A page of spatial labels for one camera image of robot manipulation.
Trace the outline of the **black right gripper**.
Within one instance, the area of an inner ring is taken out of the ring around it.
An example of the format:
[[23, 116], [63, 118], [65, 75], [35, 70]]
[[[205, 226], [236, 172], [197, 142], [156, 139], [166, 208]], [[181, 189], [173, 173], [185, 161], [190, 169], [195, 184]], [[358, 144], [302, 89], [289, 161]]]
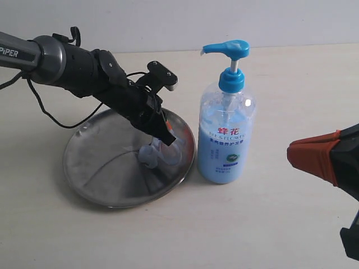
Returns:
[[[319, 177], [358, 200], [358, 124], [333, 133], [293, 141], [287, 160], [296, 169]], [[349, 258], [358, 257], [358, 215], [340, 238]]]

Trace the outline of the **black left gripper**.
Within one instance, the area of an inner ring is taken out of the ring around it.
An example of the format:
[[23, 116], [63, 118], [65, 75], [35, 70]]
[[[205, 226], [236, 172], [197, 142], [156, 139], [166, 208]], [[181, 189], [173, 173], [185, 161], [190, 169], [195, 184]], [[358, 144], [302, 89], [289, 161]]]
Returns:
[[126, 117], [138, 130], [161, 140], [170, 146], [175, 137], [170, 132], [172, 125], [162, 111], [159, 98], [152, 94], [144, 94], [138, 98], [130, 98], [125, 107]]

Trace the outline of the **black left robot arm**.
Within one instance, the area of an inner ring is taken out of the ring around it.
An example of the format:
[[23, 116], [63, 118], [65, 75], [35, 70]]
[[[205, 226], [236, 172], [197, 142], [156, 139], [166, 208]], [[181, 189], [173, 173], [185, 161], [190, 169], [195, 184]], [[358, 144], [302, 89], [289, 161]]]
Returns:
[[71, 38], [53, 34], [32, 40], [1, 33], [1, 67], [19, 70], [1, 88], [24, 78], [32, 90], [37, 83], [63, 88], [78, 98], [93, 96], [136, 129], [171, 145], [175, 137], [158, 92], [164, 87], [172, 91], [177, 76], [160, 62], [151, 61], [148, 71], [132, 81], [110, 51], [85, 50], [80, 47], [79, 28], [73, 26], [70, 32]]

